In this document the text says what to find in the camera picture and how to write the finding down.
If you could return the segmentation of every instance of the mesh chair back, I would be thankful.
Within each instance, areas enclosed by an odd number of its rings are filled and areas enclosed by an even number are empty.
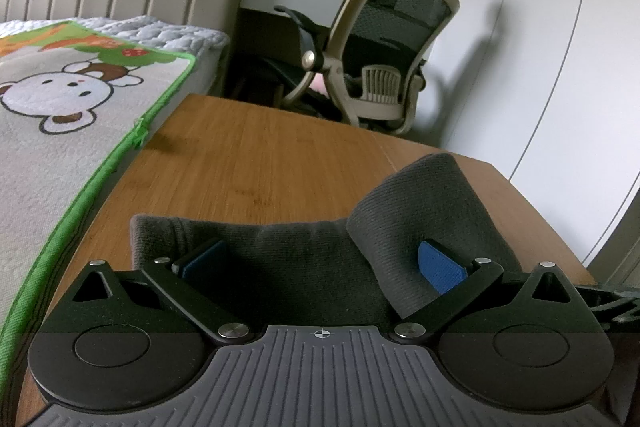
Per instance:
[[[383,64],[406,78],[416,55],[450,16],[444,0],[367,0],[344,47],[344,72],[357,77],[364,66]]]

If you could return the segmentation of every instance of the green blanket trim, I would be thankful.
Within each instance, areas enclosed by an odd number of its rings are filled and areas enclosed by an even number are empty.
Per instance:
[[[84,26],[72,21],[69,21],[68,24],[78,26],[85,31],[87,30]],[[147,48],[146,46],[140,46],[137,44],[132,44],[131,47],[158,52],[158,50],[153,48]],[[21,336],[25,332],[26,325],[28,324],[31,314],[33,314],[33,310],[38,302],[38,295],[46,285],[47,278],[58,260],[60,251],[63,250],[73,235],[77,223],[91,208],[95,198],[98,193],[100,193],[105,180],[116,169],[123,156],[129,152],[130,149],[142,146],[142,143],[148,135],[149,124],[158,115],[158,112],[171,100],[176,91],[180,89],[184,79],[193,69],[193,65],[195,63],[195,57],[193,55],[165,51],[162,51],[162,53],[171,54],[174,57],[186,58],[189,61],[189,65],[185,68],[182,74],[174,80],[171,86],[162,93],[154,105],[152,105],[151,108],[149,108],[146,113],[138,119],[135,127],[127,133],[116,148],[107,156],[100,167],[98,167],[97,171],[92,174],[89,181],[86,182],[82,190],[62,216],[62,219],[60,219],[49,235],[47,242],[44,244],[44,247],[31,266],[27,277],[25,277],[20,290],[15,296],[14,302],[9,309],[4,320],[4,325],[2,325],[2,330],[0,331],[0,396],[4,396],[4,392],[6,390],[6,383],[10,376],[16,347],[20,342]]]

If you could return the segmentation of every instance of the circular pad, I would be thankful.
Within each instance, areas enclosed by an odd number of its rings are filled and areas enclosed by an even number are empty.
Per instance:
[[[509,325],[492,317],[495,310],[463,317],[438,344],[444,367],[473,396],[507,409],[546,412],[580,403],[603,385],[612,365],[606,335]]]
[[[74,349],[80,360],[97,367],[118,367],[139,359],[149,348],[149,337],[135,326],[98,326],[85,331]]]
[[[524,367],[545,367],[560,362],[569,344],[557,331],[544,326],[510,326],[494,337],[494,348],[508,362]]]

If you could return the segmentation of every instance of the chair lumbar support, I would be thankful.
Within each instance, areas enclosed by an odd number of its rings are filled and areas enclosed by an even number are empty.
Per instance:
[[[393,66],[374,64],[362,68],[361,100],[397,104],[400,97],[402,74]]]

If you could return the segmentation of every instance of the office chair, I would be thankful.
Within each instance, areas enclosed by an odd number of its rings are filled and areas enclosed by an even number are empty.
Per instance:
[[[298,27],[306,71],[287,73],[281,64],[268,60],[293,87],[282,106],[292,107],[303,95],[313,105],[308,88],[320,72],[342,121],[353,126],[373,124],[394,135],[406,133],[414,122],[418,92],[425,86],[422,57],[458,7],[458,0],[345,0],[322,48],[312,20],[275,6]],[[321,114],[326,111],[319,105],[316,109]],[[334,115],[326,116],[333,120]]]

